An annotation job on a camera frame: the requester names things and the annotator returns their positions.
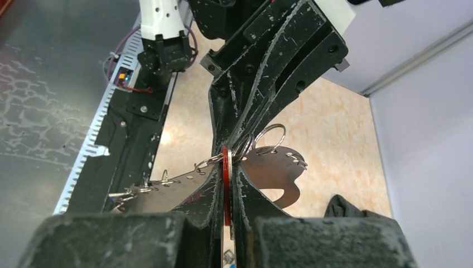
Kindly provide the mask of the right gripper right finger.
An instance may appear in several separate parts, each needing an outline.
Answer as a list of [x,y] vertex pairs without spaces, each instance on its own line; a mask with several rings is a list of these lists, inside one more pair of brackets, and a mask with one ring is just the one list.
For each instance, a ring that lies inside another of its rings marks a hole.
[[296,218],[233,167],[236,267],[416,267],[398,222],[388,218]]

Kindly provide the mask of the metal key holder plate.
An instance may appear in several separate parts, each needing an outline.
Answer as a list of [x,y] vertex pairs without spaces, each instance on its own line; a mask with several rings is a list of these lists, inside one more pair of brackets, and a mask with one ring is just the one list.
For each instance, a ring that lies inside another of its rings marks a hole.
[[[273,124],[259,134],[247,134],[236,148],[231,149],[234,164],[242,164],[250,181],[258,190],[281,190],[274,201],[280,208],[294,204],[300,197],[295,180],[307,169],[307,162],[294,149],[282,146],[286,128]],[[204,184],[216,171],[217,182],[223,187],[222,153],[196,164],[193,171],[171,178],[163,171],[161,180],[145,181],[140,186],[129,186],[121,192],[109,193],[111,211],[117,213],[169,212],[180,204],[207,197]]]

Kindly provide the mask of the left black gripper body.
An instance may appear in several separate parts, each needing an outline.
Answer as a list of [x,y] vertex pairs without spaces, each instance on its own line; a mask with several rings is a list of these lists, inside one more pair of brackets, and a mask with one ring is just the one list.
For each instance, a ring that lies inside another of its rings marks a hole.
[[254,49],[254,44],[259,45],[288,12],[288,1],[189,1],[189,5],[203,36],[225,41],[200,61],[213,76],[227,71],[255,74],[262,49]]

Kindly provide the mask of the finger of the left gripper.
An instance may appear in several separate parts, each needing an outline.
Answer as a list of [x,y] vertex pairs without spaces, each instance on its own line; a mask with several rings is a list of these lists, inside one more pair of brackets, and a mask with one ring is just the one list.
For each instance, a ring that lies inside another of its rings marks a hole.
[[348,54],[342,35],[315,1],[288,1],[287,15],[266,36],[270,37],[281,41],[281,87],[263,118],[267,124]]
[[261,130],[276,99],[281,74],[281,41],[276,37],[239,44],[229,40],[207,58],[216,74],[209,89],[213,127],[211,154],[235,146],[247,133]]

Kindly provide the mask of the red key tag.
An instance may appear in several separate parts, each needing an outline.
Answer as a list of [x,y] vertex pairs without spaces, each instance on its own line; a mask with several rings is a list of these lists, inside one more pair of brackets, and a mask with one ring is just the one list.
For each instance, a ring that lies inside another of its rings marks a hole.
[[223,156],[223,190],[224,190],[224,224],[225,226],[231,225],[231,181],[232,181],[232,168],[233,168],[233,155],[231,149],[227,146],[222,147]]

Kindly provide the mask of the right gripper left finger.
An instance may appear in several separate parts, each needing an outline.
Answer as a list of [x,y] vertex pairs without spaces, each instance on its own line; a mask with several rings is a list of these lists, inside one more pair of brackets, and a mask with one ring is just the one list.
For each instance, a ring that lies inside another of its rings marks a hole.
[[221,166],[166,213],[66,213],[45,219],[19,267],[220,267]]

